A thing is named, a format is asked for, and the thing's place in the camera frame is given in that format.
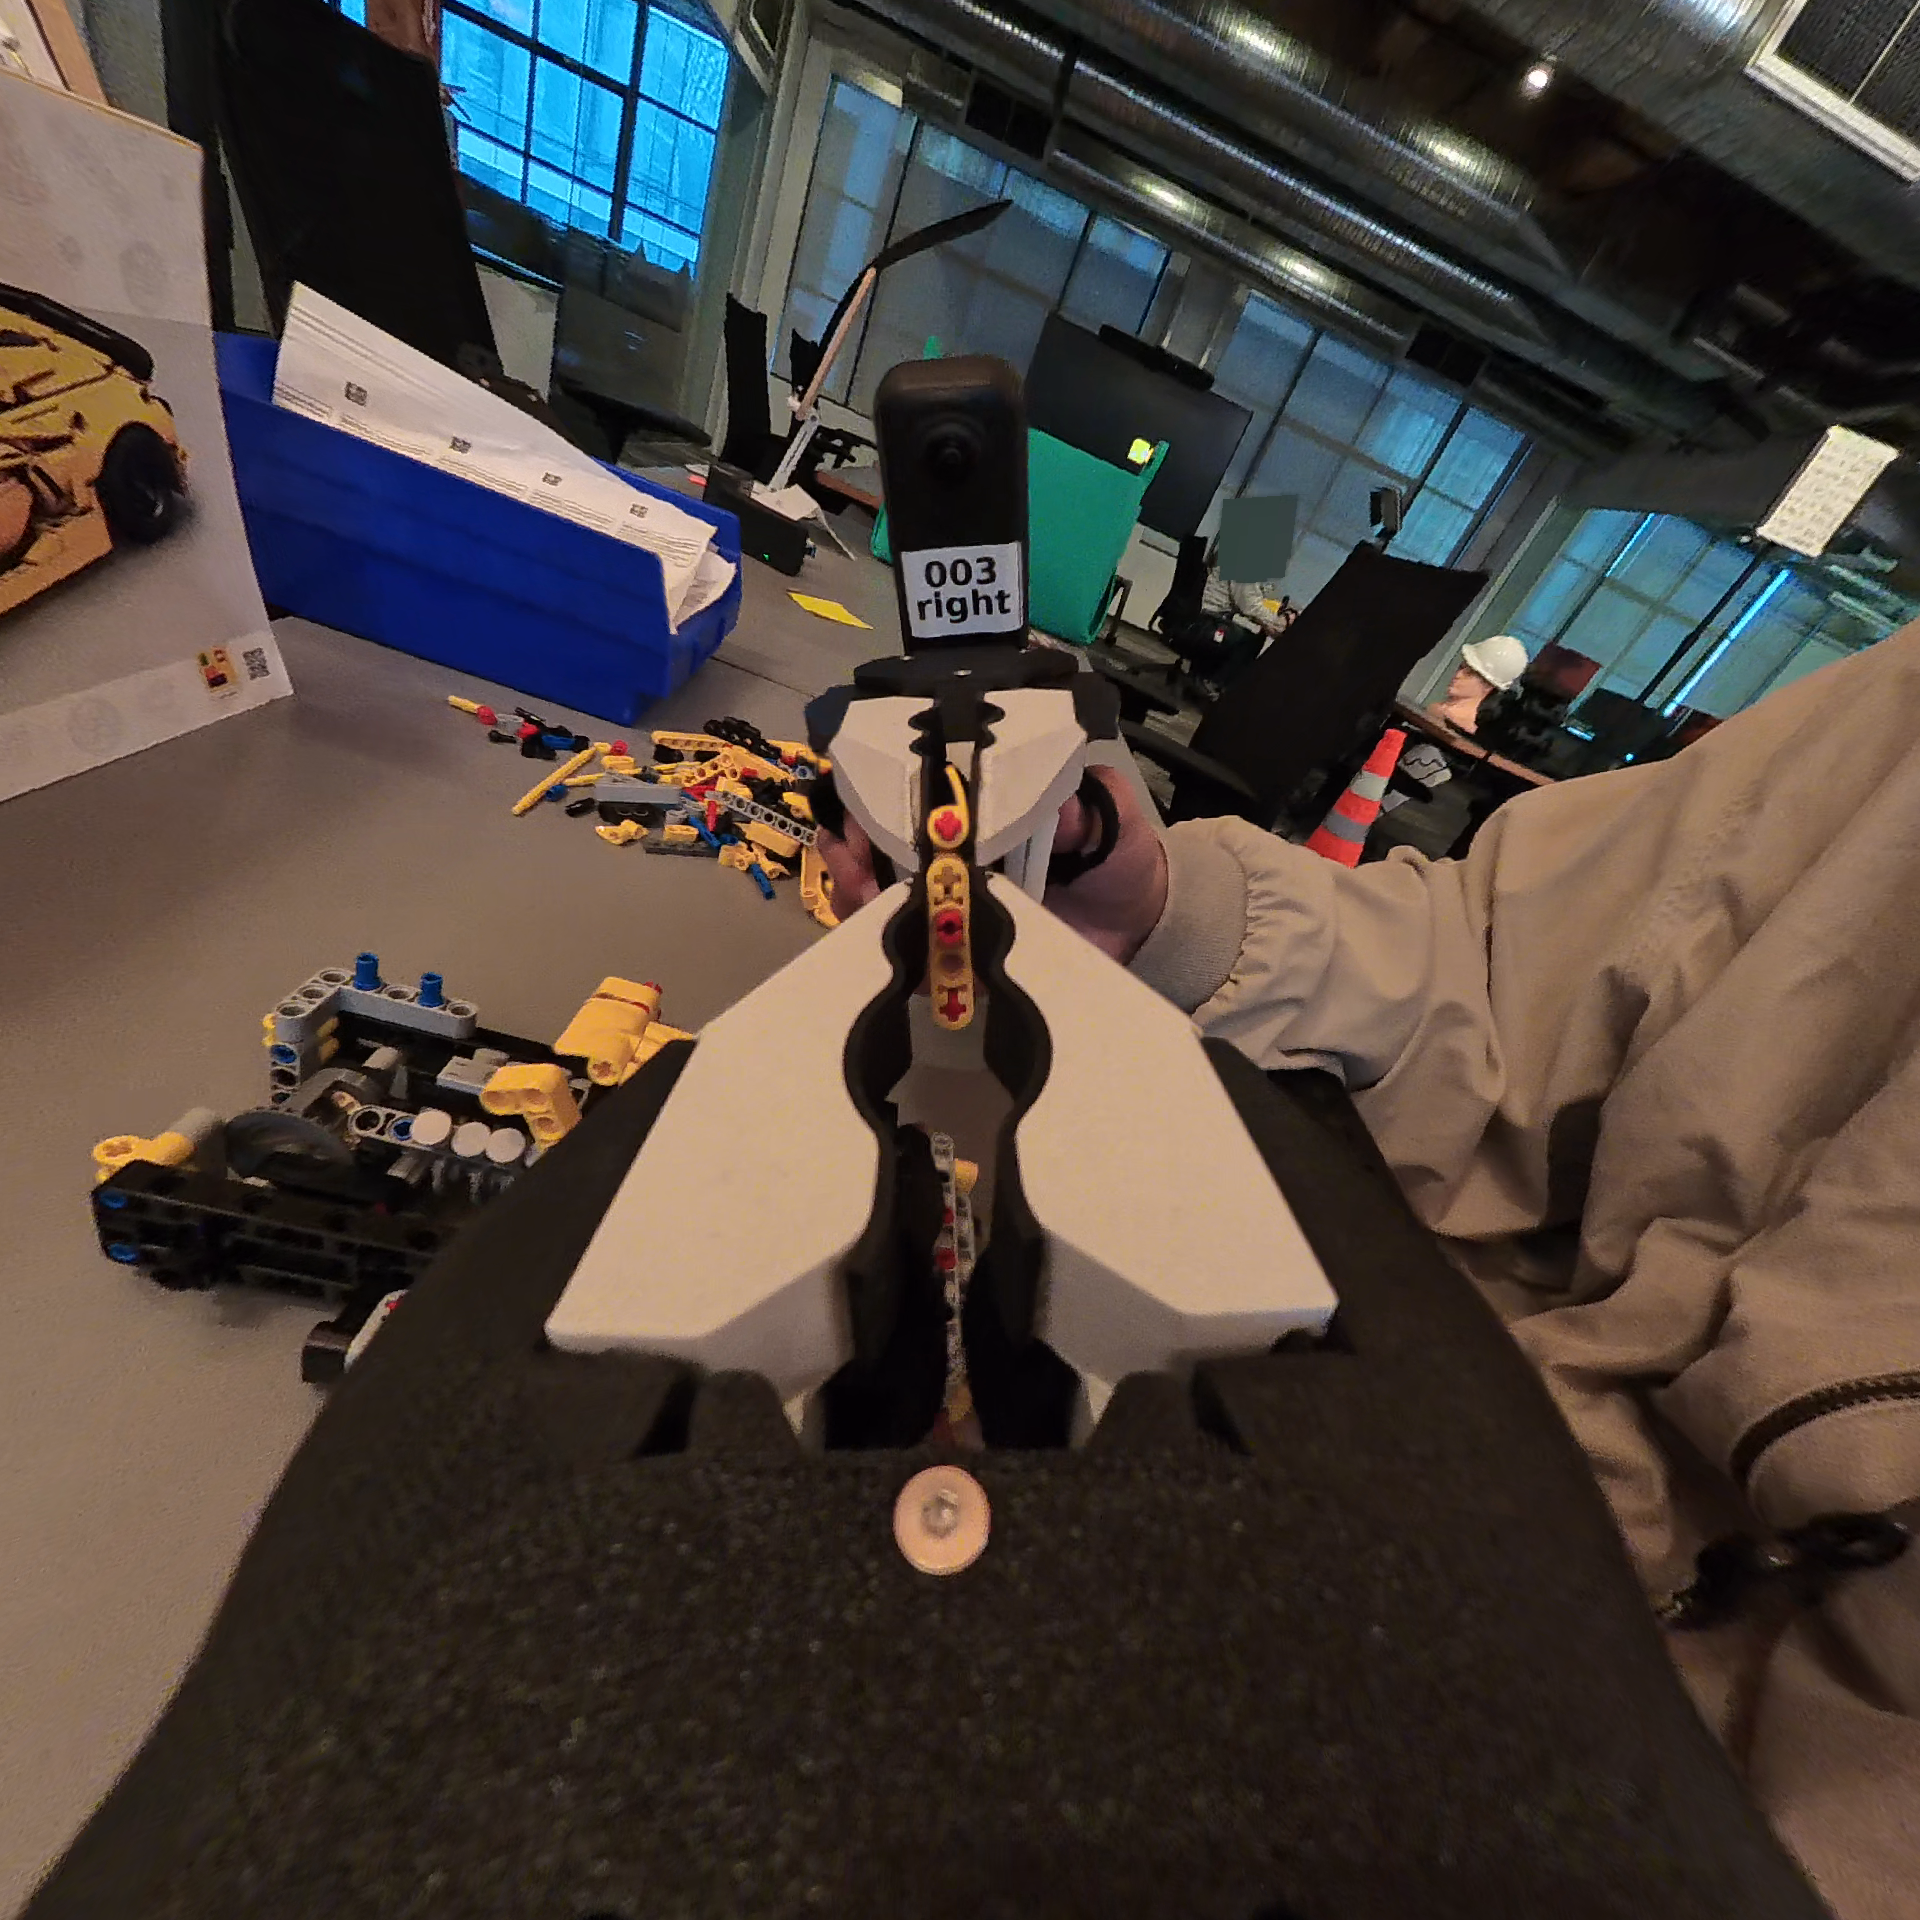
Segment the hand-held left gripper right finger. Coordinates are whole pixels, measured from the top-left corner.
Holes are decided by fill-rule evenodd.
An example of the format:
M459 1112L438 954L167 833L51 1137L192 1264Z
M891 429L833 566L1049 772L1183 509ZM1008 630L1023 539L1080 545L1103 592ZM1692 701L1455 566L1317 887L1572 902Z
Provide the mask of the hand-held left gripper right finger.
M1334 1287L1192 1019L1002 876L982 1057L1010 1111L976 1262L987 1436L1070 1436L1139 1371L1332 1327Z

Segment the pile of bricks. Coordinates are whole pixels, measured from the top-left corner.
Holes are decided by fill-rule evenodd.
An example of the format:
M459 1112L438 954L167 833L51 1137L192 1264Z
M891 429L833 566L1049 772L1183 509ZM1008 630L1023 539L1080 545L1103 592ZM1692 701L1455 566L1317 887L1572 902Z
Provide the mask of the pile of bricks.
M539 781L512 805L517 817L558 810L612 846L713 862L744 875L764 899L799 888L817 927L838 924L835 887L817 850L830 758L775 740L741 716L694 729L655 729L638 743L595 740L530 707L496 707L459 693L452 712L512 747Z

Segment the white hanging printed sign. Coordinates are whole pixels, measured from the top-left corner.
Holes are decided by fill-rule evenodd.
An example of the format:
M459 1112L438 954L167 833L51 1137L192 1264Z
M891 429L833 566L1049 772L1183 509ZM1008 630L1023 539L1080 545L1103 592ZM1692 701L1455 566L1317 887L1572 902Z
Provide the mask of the white hanging printed sign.
M1896 445L1844 423L1826 426L1783 490L1760 516L1753 537L1805 559L1824 556L1898 459Z

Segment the yellow black brick subassembly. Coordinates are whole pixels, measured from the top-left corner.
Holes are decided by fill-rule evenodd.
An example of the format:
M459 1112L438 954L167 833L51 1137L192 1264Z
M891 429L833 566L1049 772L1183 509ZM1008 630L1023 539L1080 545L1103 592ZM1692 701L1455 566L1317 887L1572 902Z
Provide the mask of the yellow black brick subassembly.
M518 1123L537 1148L554 1145L600 1094L631 1080L670 1042L692 1042L660 1016L652 980L605 978L573 1011L539 1060L493 1068L478 1101L491 1117Z

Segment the black box with green light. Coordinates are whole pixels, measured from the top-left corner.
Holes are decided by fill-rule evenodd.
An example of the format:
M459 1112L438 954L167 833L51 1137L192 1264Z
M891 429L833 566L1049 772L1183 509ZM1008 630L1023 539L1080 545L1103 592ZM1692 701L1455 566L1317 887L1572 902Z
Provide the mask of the black box with green light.
M803 509L793 513L772 502L761 483L744 467L715 462L706 469L706 503L738 520L743 556L796 576L814 552L814 502L801 494Z

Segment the teal fabric bin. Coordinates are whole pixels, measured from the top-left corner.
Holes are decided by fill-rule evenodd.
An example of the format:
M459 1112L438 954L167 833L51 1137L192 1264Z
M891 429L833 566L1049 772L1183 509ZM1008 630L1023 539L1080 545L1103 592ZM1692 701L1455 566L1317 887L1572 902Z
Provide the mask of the teal fabric bin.
M1135 443L1133 451L1141 462L1113 463L1031 427L1023 545L947 530L910 542L898 559L890 517L880 516L875 556L897 562L906 647L1012 635L1019 619L1046 635L1091 642L1171 445Z

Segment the yellow beam with red pins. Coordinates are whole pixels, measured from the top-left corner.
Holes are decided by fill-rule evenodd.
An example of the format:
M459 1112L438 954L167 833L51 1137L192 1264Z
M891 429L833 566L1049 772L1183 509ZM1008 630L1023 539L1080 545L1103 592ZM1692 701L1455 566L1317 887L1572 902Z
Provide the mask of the yellow beam with red pins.
M973 850L972 796L966 772L942 764L945 798L925 806L923 890L928 965L934 1023L942 1032L966 1032L979 1011L979 981L972 956L972 876ZM934 1267L945 1300L947 1380L942 1388L941 1432L957 1445L981 1445L981 1419L966 1359L963 1308L976 1264L973 1187L979 1166L957 1153L956 1140L925 1129L932 1166L941 1179L941 1234L934 1243Z

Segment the black standing panel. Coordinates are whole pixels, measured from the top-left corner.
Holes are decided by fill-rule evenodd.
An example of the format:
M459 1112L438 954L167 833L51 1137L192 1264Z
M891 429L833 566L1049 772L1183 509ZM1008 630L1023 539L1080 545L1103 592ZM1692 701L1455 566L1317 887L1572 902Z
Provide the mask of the black standing panel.
M232 185L273 335L305 286L450 369L497 352L429 58L323 2L159 22L168 125Z

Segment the person's right hand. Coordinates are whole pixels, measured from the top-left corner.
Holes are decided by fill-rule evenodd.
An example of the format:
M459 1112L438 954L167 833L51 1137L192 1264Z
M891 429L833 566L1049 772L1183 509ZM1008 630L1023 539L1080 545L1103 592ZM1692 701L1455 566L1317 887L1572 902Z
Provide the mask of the person's right hand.
M1090 764L1059 815L1046 907L1094 947L1133 963L1171 890L1155 806L1113 764Z

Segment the person's beige jacket torso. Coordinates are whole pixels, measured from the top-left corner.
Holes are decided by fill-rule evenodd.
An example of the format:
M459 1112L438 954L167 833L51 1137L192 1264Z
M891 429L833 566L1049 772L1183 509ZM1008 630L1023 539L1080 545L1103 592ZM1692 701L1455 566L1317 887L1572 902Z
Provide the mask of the person's beige jacket torso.
M1649 1595L1736 1529L1916 1528L1916 628L1338 880L1416 1208L1572 1241L1516 1333Z

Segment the person's right forearm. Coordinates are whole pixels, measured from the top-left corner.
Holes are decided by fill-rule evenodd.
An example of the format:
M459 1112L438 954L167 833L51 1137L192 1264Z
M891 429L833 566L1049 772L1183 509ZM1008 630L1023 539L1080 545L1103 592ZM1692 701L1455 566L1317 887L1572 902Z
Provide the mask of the person's right forearm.
M1500 806L1458 860L1367 868L1238 820L1166 828L1135 972L1258 1066L1323 1066L1381 1151L1448 1182L1496 1131L1585 1129L1620 1042L1595 985L1653 876L1633 780Z

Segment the white desk lamp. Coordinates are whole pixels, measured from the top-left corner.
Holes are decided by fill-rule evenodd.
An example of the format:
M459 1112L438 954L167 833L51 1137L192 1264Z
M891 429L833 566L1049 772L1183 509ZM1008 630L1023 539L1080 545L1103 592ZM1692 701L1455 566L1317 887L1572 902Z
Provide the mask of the white desk lamp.
M863 313L869 298L872 296L880 276L900 262L920 256L922 253L941 248L945 243L979 234L985 228L991 228L1010 207L1010 197L1000 197L996 201L951 215L928 228L912 230L886 247L867 262L863 274L854 279L851 288L833 310L829 335L812 361L812 373L803 378L796 396L789 399L793 431L789 434L787 448L782 451L779 467L774 467L772 478L764 483L764 490L781 492L796 485L799 467L803 467L803 459L821 431L821 399L825 396L829 375L838 355L845 347L854 320Z

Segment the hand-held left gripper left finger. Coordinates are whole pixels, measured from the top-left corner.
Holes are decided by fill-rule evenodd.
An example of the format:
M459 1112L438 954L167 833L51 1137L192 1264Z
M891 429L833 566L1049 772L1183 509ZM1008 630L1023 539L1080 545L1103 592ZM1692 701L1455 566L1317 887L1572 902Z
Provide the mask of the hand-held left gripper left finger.
M893 1092L898 883L685 1055L546 1319L577 1353L753 1371L829 1444L922 1444L922 1129Z

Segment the orange traffic cone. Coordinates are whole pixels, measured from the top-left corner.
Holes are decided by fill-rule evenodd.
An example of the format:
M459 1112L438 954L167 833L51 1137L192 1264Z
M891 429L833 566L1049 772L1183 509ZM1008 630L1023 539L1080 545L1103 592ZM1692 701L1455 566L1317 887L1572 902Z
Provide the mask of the orange traffic cone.
M1326 817L1309 833L1306 850L1349 870L1359 865L1404 747L1407 732L1401 726L1382 731L1376 746L1336 796Z

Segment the blue plastic bin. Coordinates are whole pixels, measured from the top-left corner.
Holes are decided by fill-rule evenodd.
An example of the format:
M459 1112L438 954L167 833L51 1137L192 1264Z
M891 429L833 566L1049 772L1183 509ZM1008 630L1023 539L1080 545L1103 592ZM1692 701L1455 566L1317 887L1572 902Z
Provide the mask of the blue plastic bin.
M724 594L668 628L660 559L275 404L279 345L215 333L239 505L264 600L468 677L632 725L743 611L738 520Z

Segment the metal air duct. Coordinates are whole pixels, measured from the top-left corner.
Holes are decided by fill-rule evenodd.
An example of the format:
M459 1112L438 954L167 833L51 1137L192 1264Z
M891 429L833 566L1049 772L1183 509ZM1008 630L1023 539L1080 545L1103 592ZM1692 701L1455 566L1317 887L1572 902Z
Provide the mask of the metal air duct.
M1546 285L1916 288L1916 142L1748 76L1770 3L987 3Z

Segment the grey desk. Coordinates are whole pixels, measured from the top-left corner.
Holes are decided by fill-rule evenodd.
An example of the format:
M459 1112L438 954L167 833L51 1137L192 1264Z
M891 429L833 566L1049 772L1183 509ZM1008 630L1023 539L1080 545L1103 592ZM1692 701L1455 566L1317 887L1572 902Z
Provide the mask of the grey desk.
M699 1025L822 933L608 850L446 689L299 619L295 693L5 803L5 1915L1179 1915L1149 1735L1019 1756L1041 1656L910 1626L912 1462L764 1388L549 1353L496 1308L592 1233L635 1118L496 1200L398 1380L314 1307L97 1251L97 1135L261 1092L283 987L372 947L549 1039L605 974Z

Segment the dark wall monitor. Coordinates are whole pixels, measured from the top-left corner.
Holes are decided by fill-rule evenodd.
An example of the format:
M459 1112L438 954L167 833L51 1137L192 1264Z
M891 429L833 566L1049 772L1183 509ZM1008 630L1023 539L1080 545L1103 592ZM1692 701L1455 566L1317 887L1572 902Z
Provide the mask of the dark wall monitor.
M1044 320L1023 393L1031 427L1118 467L1146 463L1136 443L1166 445L1139 520L1176 542L1199 533L1255 419L1207 376L1174 370L1167 354L1061 313Z

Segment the white printed paper sheets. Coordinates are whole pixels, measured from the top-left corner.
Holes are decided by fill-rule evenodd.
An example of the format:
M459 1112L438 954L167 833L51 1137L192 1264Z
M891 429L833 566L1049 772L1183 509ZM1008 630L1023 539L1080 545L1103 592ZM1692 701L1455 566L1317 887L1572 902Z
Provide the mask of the white printed paper sheets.
M554 427L303 285L283 326L275 402L425 467L660 559L667 619L715 607L738 579L718 529L678 494L640 488Z

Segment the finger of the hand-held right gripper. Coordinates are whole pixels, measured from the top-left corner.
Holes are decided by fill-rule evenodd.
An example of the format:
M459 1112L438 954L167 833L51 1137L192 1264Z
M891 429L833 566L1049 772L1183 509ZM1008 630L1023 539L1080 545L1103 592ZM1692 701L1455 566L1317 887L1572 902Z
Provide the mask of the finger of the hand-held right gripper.
M981 689L973 731L972 860L1044 899L1061 810L1090 755L1075 694L1069 689Z
M930 697L829 697L829 863L855 884L912 878L922 862Z

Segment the black brick car chassis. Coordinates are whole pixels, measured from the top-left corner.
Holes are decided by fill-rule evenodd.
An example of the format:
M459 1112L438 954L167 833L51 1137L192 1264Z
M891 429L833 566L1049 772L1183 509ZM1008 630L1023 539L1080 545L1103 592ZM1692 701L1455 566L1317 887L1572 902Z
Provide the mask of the black brick car chassis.
M329 1307L302 1348L302 1378L323 1386L446 1246L562 1141L537 1148L478 1101L493 1068L550 1042L486 1023L443 974L404 980L376 953L314 972L261 1023L264 1101L99 1140L92 1222L109 1259L160 1287Z

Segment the instruction booklet with car picture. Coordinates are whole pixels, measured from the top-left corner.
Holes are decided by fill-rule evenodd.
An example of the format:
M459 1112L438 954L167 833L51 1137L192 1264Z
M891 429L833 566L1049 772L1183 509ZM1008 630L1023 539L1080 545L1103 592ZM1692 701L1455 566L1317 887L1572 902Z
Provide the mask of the instruction booklet with car picture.
M2 80L2 796L294 690L239 505L202 152Z

